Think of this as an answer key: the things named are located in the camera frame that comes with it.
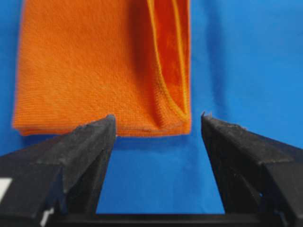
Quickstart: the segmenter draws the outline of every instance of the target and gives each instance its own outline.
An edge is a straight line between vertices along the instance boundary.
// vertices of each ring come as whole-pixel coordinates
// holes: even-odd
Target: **folded towel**
[[[190,132],[188,0],[27,0],[20,34],[22,135],[108,114],[120,136]]]

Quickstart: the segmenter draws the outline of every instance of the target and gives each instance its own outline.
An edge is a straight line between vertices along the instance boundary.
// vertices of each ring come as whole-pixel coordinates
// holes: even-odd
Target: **blue background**
[[[0,155],[49,136],[11,128],[20,0],[0,1]],[[188,136],[118,138],[97,212],[222,213],[202,111],[303,147],[302,0],[192,0]]]

